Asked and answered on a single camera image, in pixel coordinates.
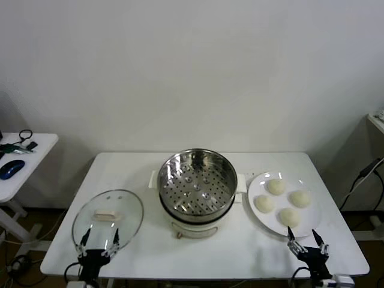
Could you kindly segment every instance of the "desk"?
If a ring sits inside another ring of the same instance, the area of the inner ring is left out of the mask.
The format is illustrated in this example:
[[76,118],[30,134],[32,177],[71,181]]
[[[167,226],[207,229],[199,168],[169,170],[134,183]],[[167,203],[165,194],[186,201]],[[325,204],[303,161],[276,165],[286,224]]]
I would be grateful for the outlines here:
[[381,120],[377,119],[373,115],[374,114],[372,114],[372,113],[368,114],[367,117],[368,117],[369,121],[371,121],[372,124],[375,125],[377,129],[379,129],[382,133],[384,133],[384,122],[382,122]]
[[[297,175],[313,191],[323,212],[316,231],[329,244],[330,273],[363,275],[369,265],[346,222],[304,153],[223,153],[248,181],[267,171]],[[210,238],[176,239],[164,216],[158,194],[148,188],[153,170],[171,153],[101,153],[94,160],[42,264],[48,275],[62,275],[77,261],[71,227],[80,208],[92,197],[111,189],[136,193],[144,205],[138,234],[101,268],[101,278],[140,279],[266,279],[290,278],[303,263],[289,251],[287,239],[271,232],[252,214],[246,197],[228,212],[225,226]],[[316,247],[313,237],[300,239]],[[78,267],[68,274],[77,275]],[[301,271],[299,277],[309,277]]]
[[[16,195],[20,187],[25,183],[29,176],[33,173],[36,167],[52,149],[55,143],[58,141],[58,136],[55,134],[39,134],[35,133],[32,137],[33,141],[38,143],[38,146],[34,148],[34,153],[31,154],[5,154],[0,159],[0,167],[5,163],[20,159],[25,161],[25,166],[18,171],[12,178],[8,180],[0,180],[0,203],[5,203],[15,212],[13,218],[8,216],[3,210],[0,209],[0,226],[12,233],[17,239],[22,242],[28,242],[35,238],[41,229],[41,225],[36,224],[30,232],[25,230],[21,225],[17,223],[19,216],[25,217],[26,211],[12,198]],[[14,143],[19,141],[18,133],[3,133],[3,139],[0,144]],[[4,233],[0,236],[0,242],[4,240]],[[18,254],[25,253],[29,250],[29,246],[26,245],[20,249]]]

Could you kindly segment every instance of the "stainless steel steamer basket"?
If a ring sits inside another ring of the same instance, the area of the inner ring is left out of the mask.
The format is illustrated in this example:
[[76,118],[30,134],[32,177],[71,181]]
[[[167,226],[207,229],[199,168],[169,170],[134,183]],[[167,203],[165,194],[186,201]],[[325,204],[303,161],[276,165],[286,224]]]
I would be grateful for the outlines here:
[[161,167],[157,184],[165,210],[187,224],[218,220],[232,206],[237,176],[219,153],[189,149],[170,157]]

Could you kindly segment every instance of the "glass lid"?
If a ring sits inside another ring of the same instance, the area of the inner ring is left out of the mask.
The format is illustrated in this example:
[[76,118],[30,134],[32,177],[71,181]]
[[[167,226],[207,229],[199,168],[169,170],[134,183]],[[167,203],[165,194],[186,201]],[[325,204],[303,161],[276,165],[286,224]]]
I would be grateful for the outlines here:
[[126,246],[139,230],[144,208],[140,198],[128,190],[110,190],[85,204],[72,225],[76,247],[109,249],[117,243]]

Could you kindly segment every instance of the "pot handle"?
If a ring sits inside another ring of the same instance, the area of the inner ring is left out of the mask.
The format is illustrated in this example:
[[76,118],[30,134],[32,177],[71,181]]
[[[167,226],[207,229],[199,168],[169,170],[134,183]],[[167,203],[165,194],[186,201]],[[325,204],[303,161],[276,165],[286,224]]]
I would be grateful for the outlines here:
[[149,179],[148,188],[157,190],[157,170],[153,170]]
[[247,193],[247,182],[244,174],[237,174],[238,186],[236,188],[235,203],[242,203],[242,195]]

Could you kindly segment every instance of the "floor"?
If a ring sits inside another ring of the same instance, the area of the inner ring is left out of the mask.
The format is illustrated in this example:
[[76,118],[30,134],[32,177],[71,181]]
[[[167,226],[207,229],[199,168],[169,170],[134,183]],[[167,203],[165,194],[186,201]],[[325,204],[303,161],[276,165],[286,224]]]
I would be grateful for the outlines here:
[[[58,217],[61,215],[62,211],[60,210],[50,210],[50,209],[30,209],[29,215],[26,218],[20,218],[19,223],[26,229],[30,229],[34,223],[42,223],[43,229],[40,232],[40,235],[47,233],[52,226],[55,224]],[[354,228],[357,224],[360,224],[355,230],[370,230],[372,225],[368,221],[368,216],[366,214],[348,214],[344,216],[349,227]],[[52,240],[58,226],[55,230],[52,231],[45,239]],[[8,237],[8,240],[16,241],[11,235]],[[365,257],[367,258],[370,264],[370,273],[365,276],[357,277],[356,287],[376,287],[378,279],[384,275],[384,243],[381,241],[373,242],[359,242],[361,250],[363,251]],[[15,244],[2,244],[0,246],[0,270],[5,267],[5,255],[7,254],[7,259],[10,261],[18,250],[18,245]],[[32,251],[30,252],[30,257],[34,261],[43,259],[44,252]],[[40,272],[40,263],[36,263],[33,267],[19,279],[21,284],[31,284],[36,281],[39,281],[44,276]],[[4,271],[0,272],[0,288],[3,288],[4,283],[8,279],[7,273]],[[230,288],[236,286],[236,288],[258,288],[258,287],[275,287],[275,288],[287,288],[288,282],[286,280],[271,280],[271,281],[154,281],[154,280],[116,280],[114,288],[182,288],[182,287],[199,287],[199,288],[216,288],[216,287],[226,287]],[[299,283],[298,287],[307,286],[306,283]],[[17,283],[13,283],[13,288],[22,287]],[[64,288],[66,287],[64,279],[62,277],[47,277],[43,282],[36,285],[35,287],[41,288]],[[384,280],[380,281],[378,287],[384,287]]]

